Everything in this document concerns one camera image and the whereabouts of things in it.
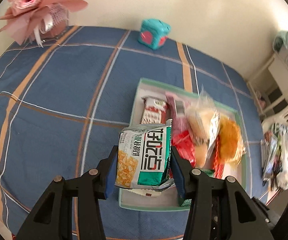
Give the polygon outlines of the pink rose bouquet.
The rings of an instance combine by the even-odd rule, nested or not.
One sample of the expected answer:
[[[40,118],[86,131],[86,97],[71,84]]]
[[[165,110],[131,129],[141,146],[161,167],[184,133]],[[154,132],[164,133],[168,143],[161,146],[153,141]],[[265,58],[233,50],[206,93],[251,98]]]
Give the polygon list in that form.
[[[77,12],[88,3],[85,0],[8,0],[10,6],[0,20],[6,25],[0,29],[5,31],[21,45],[27,40],[35,41],[40,47],[43,41],[40,37],[39,26],[51,7],[63,7],[69,12]]]

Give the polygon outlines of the small white snack wrapper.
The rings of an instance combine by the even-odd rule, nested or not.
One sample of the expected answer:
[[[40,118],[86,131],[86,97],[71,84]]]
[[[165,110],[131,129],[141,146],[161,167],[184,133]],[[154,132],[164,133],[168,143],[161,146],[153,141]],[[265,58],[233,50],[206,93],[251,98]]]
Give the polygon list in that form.
[[[172,184],[171,122],[169,119],[165,124],[139,124],[120,132],[116,186],[162,191]]]

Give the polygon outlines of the clear white bun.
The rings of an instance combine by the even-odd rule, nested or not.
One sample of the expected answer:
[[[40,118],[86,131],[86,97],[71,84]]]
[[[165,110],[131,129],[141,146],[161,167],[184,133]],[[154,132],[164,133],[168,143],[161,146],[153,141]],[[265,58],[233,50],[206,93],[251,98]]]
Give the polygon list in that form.
[[[214,100],[202,90],[196,101],[186,109],[186,119],[192,142],[207,146],[207,158],[212,154],[219,132],[220,115]]]

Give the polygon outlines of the long red patterned packet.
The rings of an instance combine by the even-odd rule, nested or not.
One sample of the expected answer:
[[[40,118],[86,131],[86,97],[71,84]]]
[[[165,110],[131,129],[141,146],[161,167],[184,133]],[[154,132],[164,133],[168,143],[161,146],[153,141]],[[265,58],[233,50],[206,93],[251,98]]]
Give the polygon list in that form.
[[[213,170],[214,170],[214,178],[221,179],[224,173],[224,164],[220,163],[220,136],[218,135],[215,141],[214,146],[214,160],[213,160]]]

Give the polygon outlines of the white jelly cup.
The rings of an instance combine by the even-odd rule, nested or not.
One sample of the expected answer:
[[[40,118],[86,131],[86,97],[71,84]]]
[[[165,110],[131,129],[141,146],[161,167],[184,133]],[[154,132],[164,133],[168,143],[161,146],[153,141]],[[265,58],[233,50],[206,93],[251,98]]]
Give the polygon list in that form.
[[[207,144],[195,146],[195,167],[203,168],[207,159]]]

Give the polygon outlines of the clear glass vase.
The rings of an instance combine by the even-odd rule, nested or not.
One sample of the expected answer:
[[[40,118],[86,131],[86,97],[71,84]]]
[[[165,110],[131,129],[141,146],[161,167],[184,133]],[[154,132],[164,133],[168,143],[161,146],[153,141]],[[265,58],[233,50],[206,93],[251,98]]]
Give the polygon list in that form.
[[[68,26],[68,13],[63,7],[51,7],[49,13],[43,17],[39,32],[43,40],[58,37]]]

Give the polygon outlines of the teal rimmed white tray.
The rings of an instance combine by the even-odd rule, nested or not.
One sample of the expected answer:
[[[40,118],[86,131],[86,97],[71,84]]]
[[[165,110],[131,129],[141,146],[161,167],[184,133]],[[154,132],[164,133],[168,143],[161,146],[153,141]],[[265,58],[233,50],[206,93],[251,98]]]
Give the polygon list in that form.
[[[142,112],[144,109],[144,96],[154,96],[165,99],[165,93],[170,92],[178,96],[184,101],[196,101],[198,95],[190,93],[182,88],[175,87],[166,83],[141,78],[136,89],[132,114],[130,117],[130,124],[137,125],[141,121]],[[246,155],[242,156],[239,165],[226,164],[222,178],[226,176],[233,176],[241,184],[243,189],[249,189],[248,182],[248,160]],[[142,196],[130,190],[119,189],[119,205],[124,209],[136,211],[153,211],[153,212],[167,212],[167,211],[186,211],[189,206],[179,206],[177,198],[177,190],[172,186],[161,192],[159,196]]]

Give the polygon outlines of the bright red snack bag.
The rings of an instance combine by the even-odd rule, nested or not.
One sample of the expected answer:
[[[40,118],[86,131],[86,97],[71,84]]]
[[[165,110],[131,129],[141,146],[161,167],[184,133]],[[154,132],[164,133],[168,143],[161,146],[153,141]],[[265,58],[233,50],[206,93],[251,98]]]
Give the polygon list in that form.
[[[190,162],[195,167],[195,145],[193,144],[188,130],[180,134],[173,135],[171,143],[176,147],[180,157]]]

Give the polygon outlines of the blue plaid tablecloth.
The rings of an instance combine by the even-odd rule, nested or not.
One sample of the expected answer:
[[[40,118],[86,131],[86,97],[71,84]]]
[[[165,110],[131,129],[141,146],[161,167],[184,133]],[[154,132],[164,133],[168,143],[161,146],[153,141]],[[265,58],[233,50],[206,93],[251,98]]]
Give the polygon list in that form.
[[[17,233],[52,179],[94,168],[128,125],[141,78],[197,92],[236,109],[246,130],[247,191],[263,202],[261,122],[241,75],[174,40],[151,50],[137,31],[73,27],[44,47],[0,57],[0,219]]]

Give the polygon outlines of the yellow cake packet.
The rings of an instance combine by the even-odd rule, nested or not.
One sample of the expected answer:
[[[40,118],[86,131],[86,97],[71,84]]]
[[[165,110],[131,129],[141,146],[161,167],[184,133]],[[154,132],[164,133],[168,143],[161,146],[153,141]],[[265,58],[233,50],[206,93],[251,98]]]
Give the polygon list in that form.
[[[220,115],[219,161],[237,167],[245,152],[239,125],[229,117]]]

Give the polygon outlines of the white printed snack packet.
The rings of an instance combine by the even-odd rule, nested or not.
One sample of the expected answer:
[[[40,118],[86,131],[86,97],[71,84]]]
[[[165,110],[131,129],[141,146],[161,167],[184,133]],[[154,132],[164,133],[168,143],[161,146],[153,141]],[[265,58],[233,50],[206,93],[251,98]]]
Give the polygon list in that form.
[[[149,189],[131,189],[128,191],[134,194],[138,194],[140,196],[144,196],[144,197],[159,197],[161,195],[161,192],[149,190]]]

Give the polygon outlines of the green snack packet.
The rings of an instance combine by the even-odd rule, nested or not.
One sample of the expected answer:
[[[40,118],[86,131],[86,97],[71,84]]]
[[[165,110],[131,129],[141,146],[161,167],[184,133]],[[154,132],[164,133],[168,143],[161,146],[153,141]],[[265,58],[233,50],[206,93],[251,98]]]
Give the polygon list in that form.
[[[191,203],[192,203],[192,200],[191,200],[191,199],[183,199],[183,198],[180,198],[180,199],[179,199],[179,205],[180,205],[180,207],[190,206]]]

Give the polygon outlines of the dark red milk biscuit packet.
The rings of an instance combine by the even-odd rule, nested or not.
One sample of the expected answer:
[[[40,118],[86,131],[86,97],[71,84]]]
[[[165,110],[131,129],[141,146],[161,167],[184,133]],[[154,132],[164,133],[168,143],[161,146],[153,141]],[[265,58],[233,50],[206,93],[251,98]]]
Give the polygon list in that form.
[[[142,98],[144,110],[140,124],[165,124],[168,104],[165,100],[145,96]]]

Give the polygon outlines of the teal toy house box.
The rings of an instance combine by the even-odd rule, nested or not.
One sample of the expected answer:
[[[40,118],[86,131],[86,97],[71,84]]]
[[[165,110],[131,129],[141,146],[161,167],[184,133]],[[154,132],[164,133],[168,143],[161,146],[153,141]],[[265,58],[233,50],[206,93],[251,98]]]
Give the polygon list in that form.
[[[171,26],[161,20],[149,18],[142,21],[138,41],[152,50],[157,50],[165,44]]]

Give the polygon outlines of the green cow biscuit packet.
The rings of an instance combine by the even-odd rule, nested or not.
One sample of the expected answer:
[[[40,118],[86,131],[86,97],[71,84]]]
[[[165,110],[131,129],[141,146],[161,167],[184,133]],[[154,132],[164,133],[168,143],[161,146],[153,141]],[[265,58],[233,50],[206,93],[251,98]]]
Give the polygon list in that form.
[[[207,174],[209,177],[214,178],[214,175],[215,175],[215,171],[214,170],[204,169],[203,168],[201,171],[204,172],[205,174]]]

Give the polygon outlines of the pink snack packet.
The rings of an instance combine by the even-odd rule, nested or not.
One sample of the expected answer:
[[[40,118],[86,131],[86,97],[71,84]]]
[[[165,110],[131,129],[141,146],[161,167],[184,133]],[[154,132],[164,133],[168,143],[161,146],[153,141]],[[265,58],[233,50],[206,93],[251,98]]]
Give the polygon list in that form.
[[[179,98],[176,94],[166,92],[165,97],[170,109],[172,118],[172,135],[176,136],[188,130],[188,121],[186,118],[186,109],[191,105],[190,101]]]

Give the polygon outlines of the clutter of bags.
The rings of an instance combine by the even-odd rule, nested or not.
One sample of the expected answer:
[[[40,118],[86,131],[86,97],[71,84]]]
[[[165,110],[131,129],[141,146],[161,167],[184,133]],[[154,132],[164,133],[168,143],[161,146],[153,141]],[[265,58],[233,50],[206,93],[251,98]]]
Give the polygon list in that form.
[[[263,183],[271,190],[288,190],[288,126],[270,125],[260,146]]]

